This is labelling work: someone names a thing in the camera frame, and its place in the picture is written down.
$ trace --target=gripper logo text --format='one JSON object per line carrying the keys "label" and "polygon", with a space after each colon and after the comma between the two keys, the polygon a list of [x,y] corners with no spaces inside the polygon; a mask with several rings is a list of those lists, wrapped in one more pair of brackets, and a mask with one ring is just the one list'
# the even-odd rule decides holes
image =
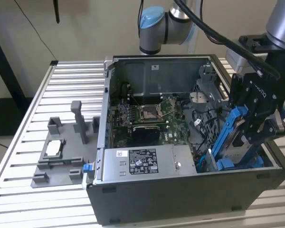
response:
{"label": "gripper logo text", "polygon": [[267,96],[266,92],[263,89],[261,89],[260,87],[258,87],[256,84],[254,84],[254,85],[258,89],[258,91],[261,93],[261,95],[265,98]]}

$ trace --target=aluminum extrusion table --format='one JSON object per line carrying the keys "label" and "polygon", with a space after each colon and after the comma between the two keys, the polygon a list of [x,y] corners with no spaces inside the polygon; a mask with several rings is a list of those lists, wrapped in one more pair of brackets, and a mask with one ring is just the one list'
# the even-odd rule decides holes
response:
{"label": "aluminum extrusion table", "polygon": [[[231,75],[228,62],[220,61]],[[82,101],[85,120],[99,116],[104,90],[103,62],[59,62],[50,66],[32,104],[0,164],[0,228],[96,228],[89,198],[82,185],[31,188],[36,163],[47,136],[47,122],[59,116],[75,122],[73,100]],[[275,141],[285,155],[285,137]],[[245,212],[128,224],[123,227],[284,227],[285,181],[265,191]]]}

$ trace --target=power supply label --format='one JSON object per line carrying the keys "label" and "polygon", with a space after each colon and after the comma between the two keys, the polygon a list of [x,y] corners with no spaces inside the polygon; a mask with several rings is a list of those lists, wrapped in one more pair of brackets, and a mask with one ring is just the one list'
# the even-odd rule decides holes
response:
{"label": "power supply label", "polygon": [[129,150],[131,174],[158,173],[155,149]]}

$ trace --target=wall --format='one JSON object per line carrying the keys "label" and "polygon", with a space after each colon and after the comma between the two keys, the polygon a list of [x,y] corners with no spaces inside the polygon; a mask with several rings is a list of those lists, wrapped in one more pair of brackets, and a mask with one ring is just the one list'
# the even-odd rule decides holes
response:
{"label": "wall", "polygon": [[[58,60],[101,60],[107,55],[139,54],[139,0],[61,0],[56,24],[52,0],[18,0],[44,42]],[[229,38],[262,33],[276,0],[205,0],[204,20]],[[171,0],[145,0],[144,7]],[[28,96],[33,96],[53,60],[32,26],[12,0],[0,0],[0,45]],[[196,53],[223,57],[224,47],[211,44],[199,32]],[[187,46],[165,45],[162,54],[186,54]],[[0,82],[0,97],[7,96]]]}

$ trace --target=open computer chassis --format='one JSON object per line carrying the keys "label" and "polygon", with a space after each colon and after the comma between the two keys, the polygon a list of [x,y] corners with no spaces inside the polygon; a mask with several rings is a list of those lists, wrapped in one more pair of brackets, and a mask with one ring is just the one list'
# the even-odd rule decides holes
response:
{"label": "open computer chassis", "polygon": [[[212,171],[201,158],[228,115],[231,77],[215,55],[116,56],[105,61],[95,177],[99,224],[244,210],[285,179],[274,142]],[[230,155],[237,160],[236,152]]]}

